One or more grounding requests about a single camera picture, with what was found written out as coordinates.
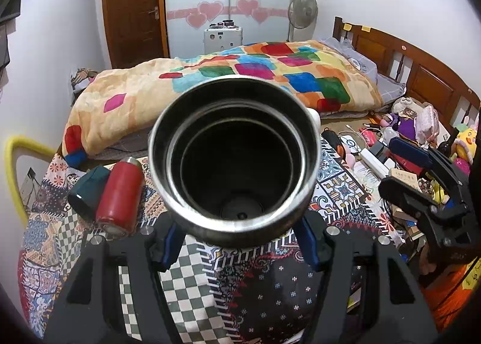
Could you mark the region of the black HAOBEI thermos cup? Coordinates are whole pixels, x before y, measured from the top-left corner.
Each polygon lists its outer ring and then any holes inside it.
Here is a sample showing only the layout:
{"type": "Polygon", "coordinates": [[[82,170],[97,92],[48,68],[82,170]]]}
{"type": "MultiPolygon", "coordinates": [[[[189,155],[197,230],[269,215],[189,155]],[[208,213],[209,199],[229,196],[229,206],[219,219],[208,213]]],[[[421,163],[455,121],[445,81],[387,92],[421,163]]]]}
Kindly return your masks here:
{"type": "Polygon", "coordinates": [[[152,181],[175,222],[195,238],[227,248],[254,247],[285,233],[303,217],[321,160],[320,134],[299,99],[265,80],[271,102],[253,97],[204,100],[178,96],[153,125],[152,181]]]}

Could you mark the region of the white thermos cup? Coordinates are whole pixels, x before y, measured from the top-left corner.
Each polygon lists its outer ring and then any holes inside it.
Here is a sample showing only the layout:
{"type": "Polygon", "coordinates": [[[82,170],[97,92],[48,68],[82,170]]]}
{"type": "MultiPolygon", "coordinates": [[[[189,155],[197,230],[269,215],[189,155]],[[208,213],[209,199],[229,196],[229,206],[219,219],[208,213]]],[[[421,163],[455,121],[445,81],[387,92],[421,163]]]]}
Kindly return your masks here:
{"type": "Polygon", "coordinates": [[[321,133],[321,120],[320,120],[319,113],[312,108],[307,108],[307,112],[310,114],[311,120],[313,121],[313,124],[316,126],[316,131],[318,133],[321,133]]]}

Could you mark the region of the red thermos cup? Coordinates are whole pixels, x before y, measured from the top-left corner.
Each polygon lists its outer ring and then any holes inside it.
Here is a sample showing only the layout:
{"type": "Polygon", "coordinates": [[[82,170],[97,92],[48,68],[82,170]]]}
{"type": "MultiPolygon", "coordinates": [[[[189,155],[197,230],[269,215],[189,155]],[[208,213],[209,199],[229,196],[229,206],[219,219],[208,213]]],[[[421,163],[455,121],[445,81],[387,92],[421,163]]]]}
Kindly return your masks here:
{"type": "Polygon", "coordinates": [[[124,237],[134,232],[143,185],[142,165],[136,158],[123,158],[112,167],[95,214],[106,234],[124,237]]]}

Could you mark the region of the dark teal cup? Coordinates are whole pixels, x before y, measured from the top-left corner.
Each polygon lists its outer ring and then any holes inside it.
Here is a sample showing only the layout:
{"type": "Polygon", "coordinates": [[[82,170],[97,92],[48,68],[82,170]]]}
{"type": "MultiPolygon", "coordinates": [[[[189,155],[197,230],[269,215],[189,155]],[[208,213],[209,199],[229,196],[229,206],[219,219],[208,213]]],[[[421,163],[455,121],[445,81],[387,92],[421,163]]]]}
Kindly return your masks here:
{"type": "Polygon", "coordinates": [[[68,203],[86,222],[95,222],[96,211],[109,176],[110,171],[106,167],[95,167],[83,175],[69,191],[68,203]]]}

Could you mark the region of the cardboard box with writing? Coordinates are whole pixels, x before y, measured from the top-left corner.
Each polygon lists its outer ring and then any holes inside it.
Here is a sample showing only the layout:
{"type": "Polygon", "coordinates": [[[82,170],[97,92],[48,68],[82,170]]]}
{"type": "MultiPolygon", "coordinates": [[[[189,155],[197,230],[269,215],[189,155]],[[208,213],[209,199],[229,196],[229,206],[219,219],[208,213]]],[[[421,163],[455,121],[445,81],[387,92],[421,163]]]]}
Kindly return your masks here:
{"type": "Polygon", "coordinates": [[[389,176],[402,181],[403,183],[409,185],[410,187],[420,191],[417,175],[415,173],[407,172],[401,169],[392,168],[389,170],[389,176]]]}

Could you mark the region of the purple plush toy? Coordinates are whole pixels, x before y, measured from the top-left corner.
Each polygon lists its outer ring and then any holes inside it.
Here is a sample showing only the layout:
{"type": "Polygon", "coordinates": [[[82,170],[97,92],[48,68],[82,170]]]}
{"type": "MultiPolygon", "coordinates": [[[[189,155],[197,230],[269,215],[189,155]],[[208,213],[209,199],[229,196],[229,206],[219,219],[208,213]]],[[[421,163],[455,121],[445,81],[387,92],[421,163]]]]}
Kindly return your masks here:
{"type": "Polygon", "coordinates": [[[381,126],[385,128],[383,134],[386,142],[395,136],[412,142],[416,140],[413,118],[400,116],[395,113],[384,114],[381,118],[381,126]]]}

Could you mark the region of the yellow duck plush toy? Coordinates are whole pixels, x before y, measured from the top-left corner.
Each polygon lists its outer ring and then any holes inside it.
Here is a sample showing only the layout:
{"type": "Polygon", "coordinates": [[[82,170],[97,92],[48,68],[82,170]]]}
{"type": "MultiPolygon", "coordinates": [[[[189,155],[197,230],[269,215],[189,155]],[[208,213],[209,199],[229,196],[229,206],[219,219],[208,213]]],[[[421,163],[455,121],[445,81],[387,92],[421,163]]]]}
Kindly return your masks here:
{"type": "Polygon", "coordinates": [[[454,152],[458,158],[463,159],[472,165],[474,161],[477,132],[473,128],[466,128],[465,131],[458,133],[453,143],[454,152]]]}

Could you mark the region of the grey pillow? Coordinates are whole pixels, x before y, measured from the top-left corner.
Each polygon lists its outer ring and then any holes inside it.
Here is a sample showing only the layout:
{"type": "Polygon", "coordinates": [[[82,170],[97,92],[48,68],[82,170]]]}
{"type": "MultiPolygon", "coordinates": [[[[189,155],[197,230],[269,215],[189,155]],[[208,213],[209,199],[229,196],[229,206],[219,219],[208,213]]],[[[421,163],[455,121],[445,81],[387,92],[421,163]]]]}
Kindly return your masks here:
{"type": "Polygon", "coordinates": [[[391,104],[406,93],[406,84],[398,83],[392,78],[378,72],[378,65],[368,57],[354,50],[351,42],[347,38],[338,41],[334,37],[320,40],[321,43],[337,50],[343,55],[357,70],[367,75],[373,83],[378,86],[381,99],[385,105],[391,104]]]}

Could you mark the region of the wooden bed headboard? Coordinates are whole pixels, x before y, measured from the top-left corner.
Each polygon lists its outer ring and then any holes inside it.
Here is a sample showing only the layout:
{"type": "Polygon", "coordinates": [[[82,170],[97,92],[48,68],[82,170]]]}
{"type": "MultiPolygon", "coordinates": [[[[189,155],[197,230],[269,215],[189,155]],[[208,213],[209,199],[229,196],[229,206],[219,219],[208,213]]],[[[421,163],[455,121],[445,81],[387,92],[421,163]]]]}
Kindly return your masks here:
{"type": "Polygon", "coordinates": [[[406,84],[406,95],[428,102],[438,111],[449,131],[457,121],[475,119],[480,99],[455,71],[407,41],[372,27],[348,23],[336,17],[332,36],[349,40],[355,51],[372,60],[378,72],[406,84]]]}

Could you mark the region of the standing electric fan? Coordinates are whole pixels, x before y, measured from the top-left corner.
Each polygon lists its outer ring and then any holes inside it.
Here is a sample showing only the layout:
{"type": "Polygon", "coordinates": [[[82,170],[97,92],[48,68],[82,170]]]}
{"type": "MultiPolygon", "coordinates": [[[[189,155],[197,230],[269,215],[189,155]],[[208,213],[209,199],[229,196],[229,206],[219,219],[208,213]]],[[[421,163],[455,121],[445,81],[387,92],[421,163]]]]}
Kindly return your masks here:
{"type": "Polygon", "coordinates": [[[293,34],[296,29],[303,30],[316,21],[317,15],[317,0],[290,0],[288,7],[289,29],[287,41],[293,40],[293,34]]]}

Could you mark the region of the colourful patchwork blanket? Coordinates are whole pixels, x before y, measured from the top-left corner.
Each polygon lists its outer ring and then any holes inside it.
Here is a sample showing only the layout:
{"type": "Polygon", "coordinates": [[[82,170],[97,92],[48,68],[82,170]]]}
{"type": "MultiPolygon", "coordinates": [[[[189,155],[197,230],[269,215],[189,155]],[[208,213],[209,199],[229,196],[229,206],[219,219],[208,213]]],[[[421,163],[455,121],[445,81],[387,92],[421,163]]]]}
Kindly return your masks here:
{"type": "Polygon", "coordinates": [[[128,69],[99,73],[72,106],[64,128],[62,155],[72,167],[100,154],[132,133],[151,128],[178,96],[214,81],[184,106],[186,114],[204,100],[253,97],[271,102],[258,84],[278,86],[320,114],[374,111],[383,106],[376,76],[362,72],[321,41],[262,42],[194,58],[157,58],[128,69]]]}

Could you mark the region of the white appliance box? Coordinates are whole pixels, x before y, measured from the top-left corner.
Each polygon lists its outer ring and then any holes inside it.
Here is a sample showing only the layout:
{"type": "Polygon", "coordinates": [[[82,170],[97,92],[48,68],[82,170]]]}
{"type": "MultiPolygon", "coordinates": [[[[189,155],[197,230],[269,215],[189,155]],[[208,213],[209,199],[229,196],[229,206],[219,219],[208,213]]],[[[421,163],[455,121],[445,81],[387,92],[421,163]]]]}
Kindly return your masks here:
{"type": "Polygon", "coordinates": [[[214,26],[204,30],[204,54],[230,50],[242,45],[243,30],[238,26],[214,26]]]}

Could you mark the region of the brown wooden door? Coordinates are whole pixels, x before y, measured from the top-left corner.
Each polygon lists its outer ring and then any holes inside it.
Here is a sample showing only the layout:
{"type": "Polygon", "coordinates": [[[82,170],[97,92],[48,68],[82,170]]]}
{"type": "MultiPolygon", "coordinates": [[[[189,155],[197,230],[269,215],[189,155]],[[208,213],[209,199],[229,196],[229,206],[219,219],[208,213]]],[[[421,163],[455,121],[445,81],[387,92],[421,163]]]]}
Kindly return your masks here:
{"type": "Polygon", "coordinates": [[[159,0],[102,0],[109,58],[114,68],[130,68],[165,55],[159,0]]]}

